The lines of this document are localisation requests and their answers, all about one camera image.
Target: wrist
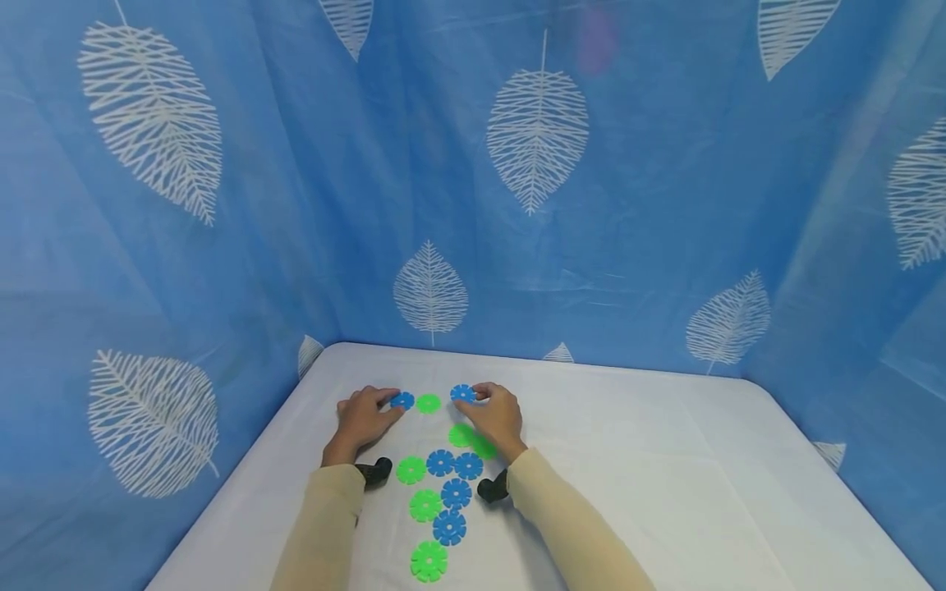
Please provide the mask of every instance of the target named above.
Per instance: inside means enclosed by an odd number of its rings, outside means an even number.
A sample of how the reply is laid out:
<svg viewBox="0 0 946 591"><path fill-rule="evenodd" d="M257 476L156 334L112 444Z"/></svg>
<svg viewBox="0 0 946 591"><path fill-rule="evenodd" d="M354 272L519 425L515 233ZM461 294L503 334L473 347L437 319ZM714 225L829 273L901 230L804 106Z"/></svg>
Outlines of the wrist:
<svg viewBox="0 0 946 591"><path fill-rule="evenodd" d="M521 438L511 438L509 440L497 441L496 449L499 451L499 454L504 460L506 460L506 465L513 465L513 462L518 459L523 453L525 453L529 446L522 441Z"/></svg>
<svg viewBox="0 0 946 591"><path fill-rule="evenodd" d="M360 445L336 434L322 452L322 467L354 464L359 449Z"/></svg>

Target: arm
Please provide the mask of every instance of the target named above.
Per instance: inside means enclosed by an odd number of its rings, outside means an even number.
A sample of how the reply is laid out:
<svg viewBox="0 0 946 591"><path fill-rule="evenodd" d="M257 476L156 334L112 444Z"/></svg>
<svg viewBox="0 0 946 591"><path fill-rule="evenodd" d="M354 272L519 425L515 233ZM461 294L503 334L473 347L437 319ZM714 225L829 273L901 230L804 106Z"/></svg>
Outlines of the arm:
<svg viewBox="0 0 946 591"><path fill-rule="evenodd" d="M516 397L491 382L473 387L485 405L457 409L510 464L506 483L516 508L542 534L570 591L653 591L654 585L601 514L521 439Z"/></svg>
<svg viewBox="0 0 946 591"><path fill-rule="evenodd" d="M381 412L397 389L371 386L338 404L339 429L325 447L322 467L312 473L302 510L270 591L345 591L351 567L355 524L364 499L364 477L355 458L379 439L401 416L403 408Z"/></svg>
<svg viewBox="0 0 946 591"><path fill-rule="evenodd" d="M536 450L513 462L506 482L516 508L542 534L570 591L653 591L621 538Z"/></svg>

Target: left hand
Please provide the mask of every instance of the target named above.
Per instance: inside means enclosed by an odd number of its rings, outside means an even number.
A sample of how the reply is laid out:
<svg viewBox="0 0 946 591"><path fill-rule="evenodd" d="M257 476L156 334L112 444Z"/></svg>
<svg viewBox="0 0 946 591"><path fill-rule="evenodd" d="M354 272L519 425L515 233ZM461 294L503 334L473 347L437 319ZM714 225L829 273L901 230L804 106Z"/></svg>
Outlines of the left hand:
<svg viewBox="0 0 946 591"><path fill-rule="evenodd" d="M391 425L404 416L402 407L381 412L381 407L400 392L397 388L378 389L365 386L352 392L348 400L338 404L339 429L322 454L322 466L355 463L355 458L368 443L380 439Z"/></svg>

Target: plastic gear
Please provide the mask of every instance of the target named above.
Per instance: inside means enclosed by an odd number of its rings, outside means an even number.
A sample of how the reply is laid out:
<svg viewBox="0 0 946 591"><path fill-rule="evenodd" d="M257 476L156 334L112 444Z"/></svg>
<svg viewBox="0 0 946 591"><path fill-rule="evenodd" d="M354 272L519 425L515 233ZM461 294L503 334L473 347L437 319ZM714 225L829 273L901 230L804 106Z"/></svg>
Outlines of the plastic gear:
<svg viewBox="0 0 946 591"><path fill-rule="evenodd" d="M457 384L450 390L450 400L465 400L476 402L476 393L469 384Z"/></svg>
<svg viewBox="0 0 946 591"><path fill-rule="evenodd" d="M476 431L466 423L458 423L450 428L447 438L454 447L469 447L473 442Z"/></svg>
<svg viewBox="0 0 946 591"><path fill-rule="evenodd" d="M470 452L460 454L453 461L453 470L464 480L475 480L482 474L482 460Z"/></svg>
<svg viewBox="0 0 946 591"><path fill-rule="evenodd" d="M411 554L411 574L420 582L437 582L447 573L447 549L437 542L421 542Z"/></svg>
<svg viewBox="0 0 946 591"><path fill-rule="evenodd" d="M404 407L404 410L410 410L413 407L413 394L403 391L391 399L391 408Z"/></svg>
<svg viewBox="0 0 946 591"><path fill-rule="evenodd" d="M456 511L469 505L471 498L473 498L473 489L466 480L459 478L445 482L444 488L440 491L440 500L444 501L444 506Z"/></svg>
<svg viewBox="0 0 946 591"><path fill-rule="evenodd" d="M434 476L446 476L453 472L453 454L445 449L437 449L427 456L427 470Z"/></svg>
<svg viewBox="0 0 946 591"><path fill-rule="evenodd" d="M397 479L405 484L416 484L427 473L423 458L408 456L397 465Z"/></svg>
<svg viewBox="0 0 946 591"><path fill-rule="evenodd" d="M480 456L483 460L492 460L496 457L496 447L479 433L473 433L470 447L473 448L473 453Z"/></svg>
<svg viewBox="0 0 946 591"><path fill-rule="evenodd" d="M440 408L440 397L437 394L424 394L417 399L417 409L421 414L433 414Z"/></svg>
<svg viewBox="0 0 946 591"><path fill-rule="evenodd" d="M466 517L459 511L443 511L433 520L433 537L442 546L456 546L466 536Z"/></svg>
<svg viewBox="0 0 946 591"><path fill-rule="evenodd" d="M417 491L411 499L411 517L418 523L428 523L444 510L440 496L431 489Z"/></svg>

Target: blue gear piece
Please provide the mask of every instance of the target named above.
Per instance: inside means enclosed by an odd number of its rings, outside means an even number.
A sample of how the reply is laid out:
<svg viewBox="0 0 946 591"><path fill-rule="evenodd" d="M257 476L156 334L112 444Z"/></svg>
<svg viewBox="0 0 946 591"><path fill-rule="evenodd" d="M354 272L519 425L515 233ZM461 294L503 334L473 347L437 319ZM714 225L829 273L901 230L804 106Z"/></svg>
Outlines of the blue gear piece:
<svg viewBox="0 0 946 591"><path fill-rule="evenodd" d="M434 476L446 476L453 472L453 454L445 449L431 451L427 456L427 471Z"/></svg>
<svg viewBox="0 0 946 591"><path fill-rule="evenodd" d="M482 460L480 456L466 452L457 456L453 461L453 469L457 476L464 480L475 480L482 474Z"/></svg>
<svg viewBox="0 0 946 591"><path fill-rule="evenodd" d="M456 546L466 536L466 517L459 511L441 511L433 520L433 538L442 546Z"/></svg>
<svg viewBox="0 0 946 591"><path fill-rule="evenodd" d="M469 384L457 384L450 390L450 400L465 400L466 402L476 402L476 393Z"/></svg>
<svg viewBox="0 0 946 591"><path fill-rule="evenodd" d="M403 391L391 399L391 408L404 407L404 410L413 408L413 394Z"/></svg>
<svg viewBox="0 0 946 591"><path fill-rule="evenodd" d="M459 478L444 482L444 488L440 491L440 500L444 501L444 507L454 511L459 511L469 505L471 498L473 498L473 489L466 480Z"/></svg>

